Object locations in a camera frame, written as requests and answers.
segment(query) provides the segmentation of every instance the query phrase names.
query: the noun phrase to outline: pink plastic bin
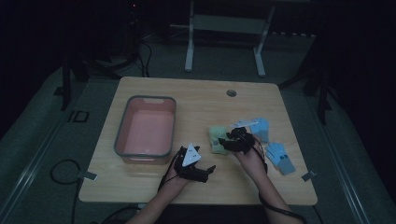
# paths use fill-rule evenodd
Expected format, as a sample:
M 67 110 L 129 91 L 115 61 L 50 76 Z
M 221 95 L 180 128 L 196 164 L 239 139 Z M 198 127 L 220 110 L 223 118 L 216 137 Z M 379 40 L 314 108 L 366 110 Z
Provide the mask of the pink plastic bin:
M 127 163 L 168 163 L 175 115 L 176 101 L 171 97 L 131 97 L 116 138 L 116 153 Z

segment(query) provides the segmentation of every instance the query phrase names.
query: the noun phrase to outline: table leg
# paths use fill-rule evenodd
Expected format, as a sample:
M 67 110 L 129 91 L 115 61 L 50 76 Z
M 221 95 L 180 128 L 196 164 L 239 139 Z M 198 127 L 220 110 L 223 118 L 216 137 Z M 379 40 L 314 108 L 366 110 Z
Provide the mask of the table leg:
M 70 83 L 70 66 L 69 66 L 69 56 L 66 54 L 63 57 L 62 64 L 62 75 L 63 75 L 63 87 L 62 87 L 62 111 L 65 111 L 71 100 L 71 83 Z
M 274 12 L 275 12 L 275 7 L 272 6 L 268 13 L 268 17 L 265 21 L 265 24 L 262 27 L 262 37 L 260 39 L 260 43 L 253 48 L 254 58 L 256 60 L 256 66 L 257 66 L 257 73 L 259 77 L 265 77 L 264 65 L 262 64 L 262 47 L 264 45 L 265 38 L 268 35 L 268 30 L 270 28 L 271 19 L 274 16 Z
M 186 65 L 184 70 L 190 72 L 192 70 L 192 59 L 194 56 L 194 1 L 190 1 L 190 25 L 189 25 L 189 45 L 187 47 Z

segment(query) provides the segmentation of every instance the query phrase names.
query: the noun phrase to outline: dark background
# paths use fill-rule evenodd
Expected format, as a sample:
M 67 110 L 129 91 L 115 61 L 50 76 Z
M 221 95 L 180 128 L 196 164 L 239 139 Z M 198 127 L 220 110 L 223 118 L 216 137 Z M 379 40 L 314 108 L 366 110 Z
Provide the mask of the dark background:
M 137 3 L 134 19 L 156 27 L 163 35 L 167 35 L 171 23 L 188 24 L 189 1 L 132 2 Z M 286 35 L 317 36 L 307 57 L 319 71 L 331 72 L 330 84 L 395 201 L 395 4 L 391 1 L 314 3 L 278 3 L 270 30 Z M 95 59 L 108 59 L 109 40 L 131 19 L 130 4 L 131 1 L 124 0 L 2 1 L 0 137 L 44 80 L 61 67 L 65 54 L 82 51 Z M 261 15 L 250 4 L 227 6 L 228 9 L 222 7 L 225 5 L 230 5 L 230 1 L 203 1 L 197 9 L 209 14 Z

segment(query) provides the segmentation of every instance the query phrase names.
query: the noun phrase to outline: black cord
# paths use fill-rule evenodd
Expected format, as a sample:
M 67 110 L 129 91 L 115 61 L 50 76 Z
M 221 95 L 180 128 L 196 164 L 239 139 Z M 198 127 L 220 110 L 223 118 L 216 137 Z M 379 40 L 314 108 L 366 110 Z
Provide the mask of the black cord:
M 175 178 L 175 177 L 178 176 L 178 175 L 175 175 L 175 176 L 171 177 L 170 179 L 165 180 L 166 176 L 168 175 L 168 173 L 169 173 L 169 171 L 170 171 L 170 169 L 171 169 L 171 167 L 172 167 L 172 164 L 175 162 L 175 160 L 176 160 L 176 158 L 179 156 L 179 154 L 180 154 L 180 151 L 178 151 L 178 152 L 175 154 L 175 156 L 172 158 L 171 162 L 169 163 L 168 169 L 166 169 L 166 172 L 165 172 L 165 174 L 163 175 L 163 179 L 161 180 L 160 186 L 158 187 L 158 191 L 160 191 L 160 189 L 163 187 L 163 185 L 164 185 L 166 182 L 168 182 L 169 180 L 171 180 L 171 179 L 173 179 L 173 178 Z
M 134 66 L 134 65 L 135 65 L 135 63 L 133 63 L 133 64 L 129 65 L 128 67 L 126 67 L 126 68 L 122 69 L 121 71 L 118 71 L 118 72 L 117 72 L 117 74 L 119 75 L 120 73 L 123 73 L 123 72 L 125 72 L 126 70 L 130 69 L 130 68 L 131 68 L 132 66 Z
M 142 56 L 139 54 L 139 61 L 140 61 L 140 64 L 142 65 L 142 77 L 144 77 L 145 76 L 145 65 L 143 65 L 143 60 L 142 60 Z
M 74 224 L 74 223 L 75 223 L 75 218 L 76 218 L 76 204 L 77 204 L 78 192 L 79 192 L 79 187 L 80 187 L 80 185 L 81 185 L 81 183 L 82 183 L 82 180 L 81 180 L 80 178 L 77 177 L 77 179 L 74 180 L 74 181 L 63 182 L 63 181 L 58 180 L 58 179 L 55 177 L 55 175 L 54 175 L 55 169 L 56 169 L 60 164 L 65 163 L 65 162 L 72 162 L 72 163 L 74 163 L 74 164 L 77 166 L 77 168 L 78 168 L 78 172 L 81 171 L 81 168 L 80 168 L 79 164 L 78 164 L 76 161 L 73 161 L 73 160 L 71 160 L 71 159 L 65 159 L 65 160 L 58 161 L 55 165 L 53 165 L 52 168 L 50 169 L 49 175 L 50 175 L 51 180 L 53 180 L 55 183 L 60 184 L 60 185 L 72 185 L 72 184 L 77 184 L 77 186 L 76 186 L 76 191 L 75 191 L 75 196 L 74 196 L 74 201 L 73 201 L 72 217 L 71 217 L 71 219 L 72 219 L 72 220 L 71 220 L 71 223 Z
M 117 211 L 113 212 L 112 214 L 110 214 L 108 217 L 105 218 L 105 220 L 103 220 L 102 223 L 106 223 L 107 221 L 109 221 L 115 215 L 117 215 L 117 214 L 119 214 L 119 213 L 121 213 L 123 211 L 129 210 L 129 209 L 141 210 L 141 208 L 139 208 L 137 205 L 131 203 L 128 206 L 122 207 L 119 210 L 117 210 Z
M 288 216 L 288 217 L 295 217 L 295 218 L 298 218 L 298 219 L 300 219 L 304 224 L 306 224 L 306 219 L 305 219 L 305 217 L 303 217 L 303 216 L 301 216 L 301 215 L 298 215 L 298 214 L 296 214 L 296 213 L 293 213 L 293 212 L 291 212 L 291 211 L 287 211 L 287 210 L 284 210 L 284 209 L 281 209 L 281 208 L 273 207 L 271 204 L 267 203 L 267 202 L 262 198 L 262 196 L 260 195 L 260 193 L 259 193 L 259 199 L 260 199 L 260 202 L 264 205 L 264 207 L 266 207 L 266 208 L 268 208 L 268 209 L 270 209 L 270 210 L 272 210 L 272 211 L 274 211 L 274 212 L 278 212 L 278 213 L 280 213 L 280 214 L 283 214 L 283 215 L 285 215 L 285 216 Z
M 142 42 L 141 44 L 144 45 L 144 46 L 146 46 L 146 47 L 148 48 L 148 51 L 149 51 L 148 60 L 147 60 L 147 62 L 146 62 L 145 71 L 144 71 L 144 72 L 146 73 L 146 76 L 149 77 L 149 61 L 151 60 L 152 49 L 151 49 L 151 47 L 150 47 L 148 44 L 146 44 L 145 42 Z
M 166 183 L 166 182 L 168 182 L 168 181 L 170 181 L 170 180 L 172 180 L 172 179 L 174 179 L 176 177 L 178 177 L 178 175 L 174 175 L 174 176 L 170 177 L 169 179 L 165 180 L 163 183 Z
M 262 143 L 253 136 L 254 140 L 259 144 L 260 150 L 262 152 L 262 154 L 259 152 L 259 150 L 257 148 L 255 148 L 254 146 L 252 147 L 256 153 L 260 156 L 260 158 L 262 158 L 262 160 L 264 159 L 264 149 L 262 149 Z
M 314 207 L 315 213 L 317 214 L 320 223 L 323 224 L 324 222 L 323 222 L 323 219 L 321 218 L 321 215 L 320 215 L 318 209 L 314 205 L 312 205 L 312 207 Z

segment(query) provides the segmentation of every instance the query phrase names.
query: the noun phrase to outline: gray mat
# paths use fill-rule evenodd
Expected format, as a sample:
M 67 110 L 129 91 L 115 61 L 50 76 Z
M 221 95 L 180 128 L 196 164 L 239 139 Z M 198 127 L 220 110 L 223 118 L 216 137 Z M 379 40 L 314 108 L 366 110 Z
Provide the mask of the gray mat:
M 41 147 L 60 116 L 62 99 L 53 96 L 62 85 L 60 73 L 50 76 L 23 114 L 0 141 L 0 202 L 12 191 L 25 166 Z
M 193 70 L 191 73 L 185 73 L 186 45 L 150 44 L 152 57 L 149 64 L 149 73 L 152 77 L 280 83 L 296 73 L 311 42 L 312 40 L 301 36 L 293 38 L 270 36 L 266 41 L 265 51 L 262 55 L 268 74 L 266 78 L 257 77 L 253 52 L 250 48 L 196 46 Z M 146 62 L 149 57 L 149 49 L 142 47 L 141 51 Z M 126 71 L 120 71 L 120 74 L 138 77 L 141 75 L 141 71 L 136 65 Z M 70 221 L 76 185 L 63 186 L 54 183 L 50 179 L 50 168 L 63 159 L 76 160 L 82 169 L 88 167 L 117 84 L 117 81 L 106 78 L 92 78 L 90 80 L 73 107 L 75 111 L 90 112 L 88 121 L 86 123 L 65 122 L 63 124 L 49 146 L 49 154 L 46 156 L 44 164 L 21 206 L 18 207 L 12 223 L 68 223 Z M 315 114 L 312 113 L 312 106 L 316 106 L 318 97 L 303 96 L 303 85 L 304 80 L 281 93 L 308 170 L 318 173 L 318 176 L 313 179 L 318 195 L 318 204 L 315 208 L 325 223 L 357 223 L 334 171 L 329 146 L 325 141 Z M 43 94 L 52 94 L 52 91 L 44 91 Z M 60 104 L 59 99 L 56 101 L 57 103 L 53 105 L 55 107 Z M 43 108 L 43 104 L 45 102 L 40 103 L 39 99 L 35 102 L 35 105 L 39 108 Z M 342 161 L 355 183 L 368 217 L 373 223 L 394 222 L 396 214 L 394 204 L 389 200 L 388 194 L 381 185 L 369 158 L 364 152 L 359 137 L 342 109 L 337 108 L 336 105 L 333 108 L 334 110 L 327 112 L 328 130 L 330 130 L 337 149 L 342 153 Z M 52 116 L 59 116 L 59 112 L 54 111 L 49 110 L 49 112 L 40 114 L 50 113 Z M 38 120 L 37 124 L 44 125 L 46 120 Z M 21 125 L 12 131 L 14 136 L 20 136 L 18 135 L 20 128 Z M 5 193 L 2 192 L 2 199 L 7 197 L 11 186 L 18 179 L 21 168 L 26 165 L 29 157 L 32 156 L 32 154 L 26 154 L 18 150 L 19 154 L 9 157 L 9 152 L 6 153 L 5 148 L 25 149 L 31 143 L 33 149 L 36 149 L 40 141 L 35 141 L 37 139 L 34 136 L 36 134 L 42 136 L 43 134 L 39 134 L 37 130 L 40 130 L 39 125 L 32 128 L 30 133 L 25 134 L 26 138 L 29 139 L 24 141 L 23 146 L 18 146 L 18 141 L 12 140 L 12 137 L 9 137 L 7 141 L 2 141 L 0 153 L 14 160 L 9 161 L 11 162 L 7 164 L 9 166 L 2 168 L 5 169 L 4 173 L 10 172 L 12 167 L 16 166 L 14 164 L 20 161 L 18 163 L 20 168 L 11 172 L 13 175 L 0 176 L 2 186 L 6 181 L 9 183 L 7 188 L 2 187 L 6 189 Z M 69 164 L 59 172 L 61 178 L 73 179 L 76 169 L 72 164 Z M 78 202 L 76 223 L 101 221 L 125 205 L 124 203 Z M 292 208 L 304 215 L 308 219 L 308 223 L 320 223 L 313 206 L 293 206 Z

